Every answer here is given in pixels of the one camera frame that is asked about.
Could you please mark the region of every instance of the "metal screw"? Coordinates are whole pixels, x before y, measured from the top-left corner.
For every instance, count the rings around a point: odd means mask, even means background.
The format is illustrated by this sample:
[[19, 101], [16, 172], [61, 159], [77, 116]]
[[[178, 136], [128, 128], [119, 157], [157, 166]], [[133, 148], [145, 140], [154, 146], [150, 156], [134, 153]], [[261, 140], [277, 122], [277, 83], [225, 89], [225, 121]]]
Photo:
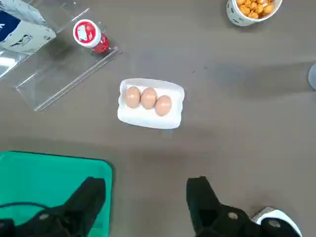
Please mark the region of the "metal screw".
[[234, 220], [238, 219], [238, 215], [236, 213], [234, 213], [234, 212], [228, 213], [228, 217], [231, 218], [231, 219], [234, 219]]
[[40, 219], [41, 221], [43, 221], [43, 220], [47, 219], [48, 217], [49, 217], [49, 214], [44, 213], [44, 214], [42, 214], [42, 215], [39, 216], [39, 219]]
[[271, 226], [273, 226], [273, 227], [276, 227], [276, 228], [280, 228], [281, 227], [281, 224], [278, 221], [276, 221], [276, 220], [270, 220], [269, 224]]

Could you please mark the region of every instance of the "black cable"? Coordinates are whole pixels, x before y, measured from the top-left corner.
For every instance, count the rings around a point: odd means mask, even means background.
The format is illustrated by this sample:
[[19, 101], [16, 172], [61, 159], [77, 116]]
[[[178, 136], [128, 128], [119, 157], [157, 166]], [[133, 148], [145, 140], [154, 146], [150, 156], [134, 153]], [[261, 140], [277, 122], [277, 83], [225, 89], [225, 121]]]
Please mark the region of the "black cable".
[[31, 202], [31, 201], [17, 201], [17, 202], [6, 203], [6, 204], [0, 205], [0, 208], [6, 208], [6, 207], [10, 207], [10, 206], [37, 206], [37, 207], [40, 207], [40, 208], [45, 209], [45, 210], [51, 209], [48, 206], [45, 206], [45, 205], [39, 204], [39, 203], [35, 203], [35, 202]]
[[65, 222], [65, 219], [63, 218], [63, 216], [53, 213], [50, 207], [43, 205], [43, 204], [36, 203], [36, 202], [31, 202], [31, 201], [17, 201], [17, 202], [2, 204], [2, 205], [0, 205], [0, 209], [6, 208], [6, 207], [11, 207], [11, 206], [36, 206], [36, 207], [39, 207], [39, 208], [46, 210], [48, 214], [50, 214], [54, 217], [57, 217], [60, 221]]

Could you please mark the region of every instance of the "egg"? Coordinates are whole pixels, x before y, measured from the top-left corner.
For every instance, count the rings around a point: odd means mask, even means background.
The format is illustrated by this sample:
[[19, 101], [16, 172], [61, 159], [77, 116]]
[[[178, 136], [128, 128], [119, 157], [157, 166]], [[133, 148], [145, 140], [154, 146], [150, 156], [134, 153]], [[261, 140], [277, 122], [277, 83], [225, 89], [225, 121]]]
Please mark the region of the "egg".
[[140, 101], [140, 90], [135, 86], [131, 86], [125, 93], [124, 101], [128, 107], [135, 109]]
[[143, 107], [146, 110], [150, 110], [151, 108], [153, 108], [155, 106], [156, 100], [157, 100], [157, 93], [151, 87], [148, 87], [143, 91], [141, 99], [140, 99]]
[[172, 101], [169, 96], [163, 95], [158, 98], [155, 109], [156, 114], [159, 116], [165, 116], [169, 113], [172, 107]]

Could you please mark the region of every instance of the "white plate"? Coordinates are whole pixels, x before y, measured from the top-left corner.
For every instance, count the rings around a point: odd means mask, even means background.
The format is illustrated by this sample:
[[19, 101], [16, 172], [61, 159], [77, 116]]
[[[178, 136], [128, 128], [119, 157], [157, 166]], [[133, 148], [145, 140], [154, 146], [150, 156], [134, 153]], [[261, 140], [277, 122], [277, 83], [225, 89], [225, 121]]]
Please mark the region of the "white plate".
[[[135, 109], [126, 106], [124, 96], [126, 90], [131, 86], [139, 88], [141, 93], [144, 89], [152, 87], [156, 91], [158, 98], [163, 95], [169, 96], [172, 101], [170, 112], [161, 117], [156, 114], [155, 108], [146, 110], [141, 103]], [[123, 80], [119, 86], [119, 91], [118, 119], [122, 122], [159, 129], [172, 129], [180, 126], [184, 99], [184, 89], [181, 86], [163, 80], [133, 78]]]

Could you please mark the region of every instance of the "green mat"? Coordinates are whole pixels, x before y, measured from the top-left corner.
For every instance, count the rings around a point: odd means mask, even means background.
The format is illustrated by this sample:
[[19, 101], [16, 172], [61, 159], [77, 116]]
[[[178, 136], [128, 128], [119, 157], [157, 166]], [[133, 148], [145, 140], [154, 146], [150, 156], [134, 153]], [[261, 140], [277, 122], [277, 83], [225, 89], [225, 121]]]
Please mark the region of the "green mat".
[[[103, 160], [23, 152], [0, 153], [0, 204], [31, 201], [53, 207], [62, 205], [87, 177], [104, 178], [106, 202], [89, 237], [107, 237], [111, 210], [112, 168]], [[12, 206], [0, 209], [0, 218], [16, 225], [33, 217], [39, 208]]]

